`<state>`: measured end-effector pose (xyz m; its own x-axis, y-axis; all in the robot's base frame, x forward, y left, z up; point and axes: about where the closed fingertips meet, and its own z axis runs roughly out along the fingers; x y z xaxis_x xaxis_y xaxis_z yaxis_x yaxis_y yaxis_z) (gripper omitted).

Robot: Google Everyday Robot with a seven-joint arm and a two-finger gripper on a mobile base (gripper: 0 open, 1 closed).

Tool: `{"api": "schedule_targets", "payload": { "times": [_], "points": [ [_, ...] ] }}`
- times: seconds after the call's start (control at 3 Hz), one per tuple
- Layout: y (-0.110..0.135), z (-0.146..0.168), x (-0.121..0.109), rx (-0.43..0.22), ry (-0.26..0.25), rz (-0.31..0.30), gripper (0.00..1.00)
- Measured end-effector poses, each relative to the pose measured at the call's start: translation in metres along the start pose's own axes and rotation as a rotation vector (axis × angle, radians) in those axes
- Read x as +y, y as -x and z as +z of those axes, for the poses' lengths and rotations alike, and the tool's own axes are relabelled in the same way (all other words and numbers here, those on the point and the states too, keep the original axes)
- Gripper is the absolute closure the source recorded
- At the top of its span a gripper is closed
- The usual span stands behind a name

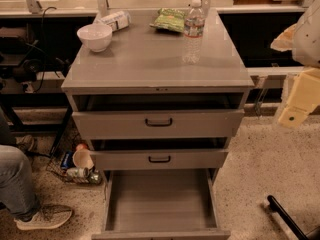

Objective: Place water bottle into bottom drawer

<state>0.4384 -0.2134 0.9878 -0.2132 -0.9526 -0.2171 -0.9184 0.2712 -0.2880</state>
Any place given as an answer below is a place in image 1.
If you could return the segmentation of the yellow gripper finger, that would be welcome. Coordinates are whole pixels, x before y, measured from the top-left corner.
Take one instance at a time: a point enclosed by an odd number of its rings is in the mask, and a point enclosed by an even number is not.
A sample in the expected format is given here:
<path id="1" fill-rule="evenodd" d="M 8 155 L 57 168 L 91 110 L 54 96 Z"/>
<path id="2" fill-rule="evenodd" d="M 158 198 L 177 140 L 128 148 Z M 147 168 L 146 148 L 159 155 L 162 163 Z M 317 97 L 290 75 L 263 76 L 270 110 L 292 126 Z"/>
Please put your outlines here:
<path id="1" fill-rule="evenodd" d="M 320 105 L 320 69 L 305 67 L 294 77 L 293 86 L 278 123 L 297 128 Z"/>

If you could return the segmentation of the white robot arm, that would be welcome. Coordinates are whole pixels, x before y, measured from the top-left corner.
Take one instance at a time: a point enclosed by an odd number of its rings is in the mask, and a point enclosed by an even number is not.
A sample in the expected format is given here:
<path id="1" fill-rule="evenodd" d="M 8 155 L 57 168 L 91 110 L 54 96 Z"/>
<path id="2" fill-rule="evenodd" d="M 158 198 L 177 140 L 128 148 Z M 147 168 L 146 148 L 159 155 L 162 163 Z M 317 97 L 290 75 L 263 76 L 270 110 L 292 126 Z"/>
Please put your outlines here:
<path id="1" fill-rule="evenodd" d="M 270 47 L 280 52 L 291 51 L 293 60 L 304 66 L 294 77 L 278 118 L 281 126 L 297 128 L 320 105 L 320 0 L 315 0 Z"/>

